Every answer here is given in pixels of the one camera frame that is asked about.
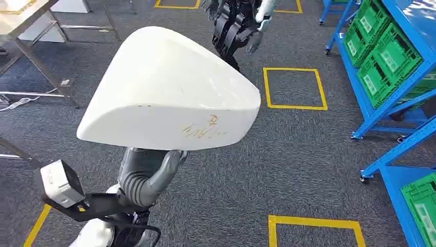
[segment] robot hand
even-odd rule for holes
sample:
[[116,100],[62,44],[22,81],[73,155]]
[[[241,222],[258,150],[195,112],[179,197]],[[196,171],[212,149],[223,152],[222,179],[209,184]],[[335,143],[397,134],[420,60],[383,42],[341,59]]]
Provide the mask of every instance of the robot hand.
[[259,32],[265,32],[268,29],[269,22],[272,19],[276,0],[263,0],[256,14],[256,22],[260,23]]
[[209,12],[209,20],[213,21],[216,18],[216,14],[219,12],[219,0],[203,0],[202,8],[206,8],[205,12]]
[[255,32],[251,35],[251,38],[248,40],[247,51],[249,53],[255,52],[262,42],[263,32]]

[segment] humanoid robot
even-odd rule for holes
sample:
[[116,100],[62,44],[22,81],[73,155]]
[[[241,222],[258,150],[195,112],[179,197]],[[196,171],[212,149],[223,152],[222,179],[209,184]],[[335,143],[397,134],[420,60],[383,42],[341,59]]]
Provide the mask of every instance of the humanoid robot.
[[240,71],[233,54],[247,44],[249,52],[258,49],[276,0],[203,0],[202,6],[214,20],[213,46],[224,61]]
[[126,147],[118,183],[84,193],[63,160],[35,171],[45,203],[88,221],[70,247],[145,246],[150,230],[158,233],[154,246],[160,229],[148,225],[150,208],[188,151],[240,141],[260,102],[250,81],[181,34],[161,27],[131,34],[77,129],[79,139]]

